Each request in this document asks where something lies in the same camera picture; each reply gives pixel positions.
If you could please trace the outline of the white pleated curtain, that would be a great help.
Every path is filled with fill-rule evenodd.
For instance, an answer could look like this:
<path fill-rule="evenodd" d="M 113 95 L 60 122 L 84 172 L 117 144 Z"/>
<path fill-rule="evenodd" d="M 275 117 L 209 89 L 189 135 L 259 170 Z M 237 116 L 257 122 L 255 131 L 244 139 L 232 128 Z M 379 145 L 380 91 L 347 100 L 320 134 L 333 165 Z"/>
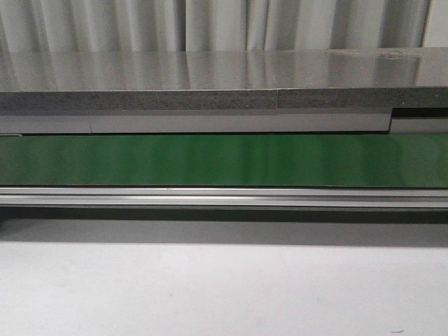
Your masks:
<path fill-rule="evenodd" d="M 2 1 L 1 49 L 314 50 L 447 44 L 446 1 Z"/>

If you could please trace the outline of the green conveyor belt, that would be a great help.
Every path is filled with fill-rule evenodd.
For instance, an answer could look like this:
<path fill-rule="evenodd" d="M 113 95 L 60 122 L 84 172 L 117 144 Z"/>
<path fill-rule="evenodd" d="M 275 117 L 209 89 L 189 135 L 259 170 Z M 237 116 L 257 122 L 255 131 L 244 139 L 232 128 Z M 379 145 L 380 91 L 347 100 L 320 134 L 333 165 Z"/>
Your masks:
<path fill-rule="evenodd" d="M 446 188 L 443 134 L 4 136 L 4 186 Z"/>

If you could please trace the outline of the grey stone counter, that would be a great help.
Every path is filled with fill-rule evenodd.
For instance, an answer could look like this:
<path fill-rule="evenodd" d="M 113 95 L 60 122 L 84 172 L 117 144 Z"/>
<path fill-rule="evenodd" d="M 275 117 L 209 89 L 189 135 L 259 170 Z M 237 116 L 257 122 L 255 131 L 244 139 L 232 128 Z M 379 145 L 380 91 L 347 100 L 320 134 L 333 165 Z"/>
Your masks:
<path fill-rule="evenodd" d="M 2 134 L 446 132 L 446 48 L 1 54 Z"/>

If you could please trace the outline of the aluminium conveyor side rail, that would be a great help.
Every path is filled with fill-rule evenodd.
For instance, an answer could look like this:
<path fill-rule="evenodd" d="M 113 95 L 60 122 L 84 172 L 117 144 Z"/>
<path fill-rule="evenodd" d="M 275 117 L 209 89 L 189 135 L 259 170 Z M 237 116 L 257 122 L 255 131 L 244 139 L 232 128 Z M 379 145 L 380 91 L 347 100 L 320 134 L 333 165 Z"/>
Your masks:
<path fill-rule="evenodd" d="M 446 209 L 446 189 L 5 187 L 14 207 L 325 207 Z"/>

